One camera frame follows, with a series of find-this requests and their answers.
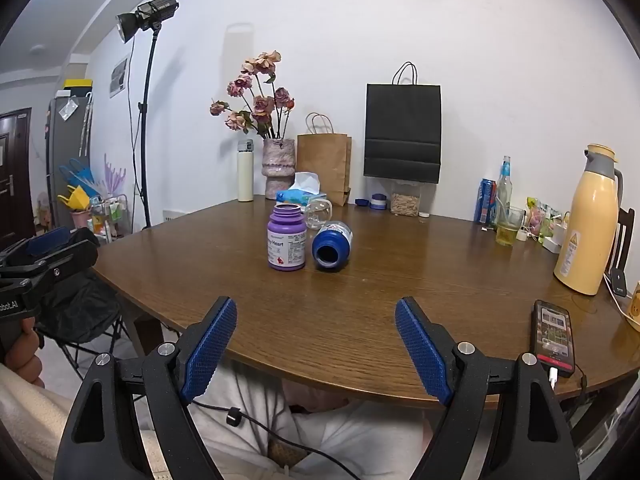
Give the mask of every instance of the wooden table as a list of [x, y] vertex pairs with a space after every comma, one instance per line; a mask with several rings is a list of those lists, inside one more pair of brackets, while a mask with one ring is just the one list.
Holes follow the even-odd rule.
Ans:
[[[435, 400], [396, 332], [394, 307], [403, 296], [456, 341], [510, 359], [529, 349], [532, 305], [546, 300], [571, 314], [576, 362], [590, 390], [640, 367], [640, 335], [605, 285], [595, 297], [568, 289], [553, 276], [556, 256], [532, 240], [506, 248], [494, 232], [464, 220], [336, 207], [334, 218], [353, 229], [348, 265], [316, 269], [308, 238], [306, 267], [281, 272], [266, 260], [273, 205], [263, 197], [232, 201], [157, 225], [100, 248], [95, 270], [178, 330], [200, 321], [218, 296], [230, 296], [238, 328], [229, 356], [353, 397], [414, 406]], [[146, 351], [158, 333], [147, 337]], [[579, 380], [579, 372], [560, 380], [556, 392], [576, 396]]]

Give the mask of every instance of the phone screen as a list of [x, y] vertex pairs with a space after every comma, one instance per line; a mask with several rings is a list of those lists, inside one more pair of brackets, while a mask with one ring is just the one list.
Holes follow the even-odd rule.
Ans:
[[536, 302], [536, 356], [559, 371], [574, 371], [574, 350], [568, 312], [543, 301]]

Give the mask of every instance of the human hand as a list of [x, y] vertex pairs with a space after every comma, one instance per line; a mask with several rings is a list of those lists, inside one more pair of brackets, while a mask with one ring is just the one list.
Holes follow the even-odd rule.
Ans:
[[21, 321], [22, 335], [9, 348], [4, 364], [28, 383], [44, 388], [44, 383], [40, 378], [42, 362], [36, 356], [39, 341], [38, 335], [33, 331], [35, 322], [34, 317], [28, 317]]

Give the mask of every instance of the jug lid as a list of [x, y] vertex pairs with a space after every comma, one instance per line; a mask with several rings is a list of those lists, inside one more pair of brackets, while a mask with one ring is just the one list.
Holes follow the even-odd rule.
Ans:
[[614, 162], [618, 161], [616, 159], [616, 153], [611, 148], [604, 146], [603, 144], [587, 144], [587, 151], [608, 156], [609, 158], [612, 158]]

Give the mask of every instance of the gray refrigerator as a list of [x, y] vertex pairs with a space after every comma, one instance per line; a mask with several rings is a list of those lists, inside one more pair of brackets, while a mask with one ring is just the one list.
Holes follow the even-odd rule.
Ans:
[[80, 143], [84, 112], [87, 97], [72, 97], [78, 108], [65, 121], [60, 110], [65, 107], [68, 97], [56, 97], [49, 103], [45, 140], [47, 146], [47, 190], [49, 191], [49, 210], [51, 211], [51, 225], [53, 228], [74, 228], [70, 209], [58, 199], [58, 195], [69, 196], [68, 182], [60, 171], [60, 166], [69, 167], [69, 159], [77, 159], [83, 166], [89, 167], [90, 140], [85, 140], [86, 148]]

